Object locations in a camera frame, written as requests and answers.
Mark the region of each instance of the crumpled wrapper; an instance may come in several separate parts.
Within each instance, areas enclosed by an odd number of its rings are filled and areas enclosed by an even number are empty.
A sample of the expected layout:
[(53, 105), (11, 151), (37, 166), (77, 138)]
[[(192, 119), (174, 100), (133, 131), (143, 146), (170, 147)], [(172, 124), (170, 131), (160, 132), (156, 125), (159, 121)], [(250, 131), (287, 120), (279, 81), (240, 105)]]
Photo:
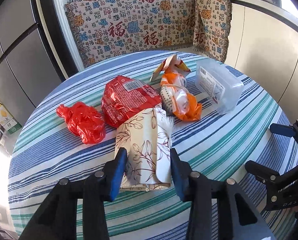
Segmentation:
[(115, 156), (120, 147), (128, 152), (121, 190), (156, 190), (171, 187), (170, 141), (164, 124), (166, 112), (147, 108), (116, 131)]
[(84, 144), (99, 143), (106, 135), (104, 120), (93, 106), (83, 102), (76, 102), (71, 107), (62, 104), (57, 107), (56, 113), (64, 118), (69, 131), (80, 136)]
[(161, 71), (164, 71), (160, 82), (163, 108), (180, 120), (199, 120), (202, 104), (198, 103), (195, 96), (185, 88), (185, 77), (191, 70), (177, 54), (174, 54), (160, 64), (153, 72), (150, 81), (155, 80)]

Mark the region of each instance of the screw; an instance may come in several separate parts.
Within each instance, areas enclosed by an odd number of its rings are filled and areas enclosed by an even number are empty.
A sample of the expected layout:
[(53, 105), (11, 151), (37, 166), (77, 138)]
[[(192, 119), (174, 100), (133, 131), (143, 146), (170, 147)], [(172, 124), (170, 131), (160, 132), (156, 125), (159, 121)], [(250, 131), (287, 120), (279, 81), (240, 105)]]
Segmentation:
[(104, 176), (104, 172), (103, 172), (103, 171), (96, 171), (96, 172), (94, 173), (94, 175), (95, 175), (97, 178), (101, 178), (101, 177)]
[(233, 185), (233, 184), (236, 183), (236, 181), (235, 181), (233, 178), (229, 178), (229, 179), (227, 179), (226, 181), (227, 181), (227, 183), (228, 183), (229, 185)]
[(60, 179), (59, 184), (63, 186), (63, 185), (67, 185), (68, 182), (69, 180), (67, 178), (63, 178), (63, 179)]
[(199, 176), (200, 176), (200, 172), (198, 172), (198, 171), (192, 171), (190, 173), (191, 178), (199, 178)]

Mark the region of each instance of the red snack bag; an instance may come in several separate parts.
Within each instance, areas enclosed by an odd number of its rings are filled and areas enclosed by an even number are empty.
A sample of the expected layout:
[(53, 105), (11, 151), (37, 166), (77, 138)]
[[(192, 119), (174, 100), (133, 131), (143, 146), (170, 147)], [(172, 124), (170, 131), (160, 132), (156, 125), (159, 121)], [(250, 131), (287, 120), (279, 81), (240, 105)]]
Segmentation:
[(70, 132), (80, 136), (84, 144), (98, 143), (106, 135), (104, 120), (92, 106), (76, 102), (72, 107), (60, 105), (56, 112), (64, 118)]
[(102, 112), (107, 124), (118, 128), (135, 114), (161, 104), (161, 97), (141, 80), (117, 76), (106, 84)]

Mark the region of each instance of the clear plastic container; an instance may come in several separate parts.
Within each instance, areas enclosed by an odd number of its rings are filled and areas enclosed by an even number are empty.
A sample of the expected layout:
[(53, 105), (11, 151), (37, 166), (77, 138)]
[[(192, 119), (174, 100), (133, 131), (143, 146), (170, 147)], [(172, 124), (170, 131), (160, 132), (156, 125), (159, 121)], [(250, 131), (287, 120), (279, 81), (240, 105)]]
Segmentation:
[(225, 65), (210, 58), (197, 61), (195, 84), (209, 95), (219, 114), (234, 110), (243, 91), (243, 83)]

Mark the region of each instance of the floral paper bag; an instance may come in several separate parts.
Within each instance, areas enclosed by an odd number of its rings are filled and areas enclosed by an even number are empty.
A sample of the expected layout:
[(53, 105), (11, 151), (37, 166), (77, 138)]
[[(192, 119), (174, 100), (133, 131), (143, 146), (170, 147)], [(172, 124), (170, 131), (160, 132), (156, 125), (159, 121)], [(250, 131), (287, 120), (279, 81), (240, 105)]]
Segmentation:
[(115, 155), (128, 152), (123, 190), (153, 190), (171, 186), (169, 137), (164, 129), (166, 112), (147, 108), (117, 129)]

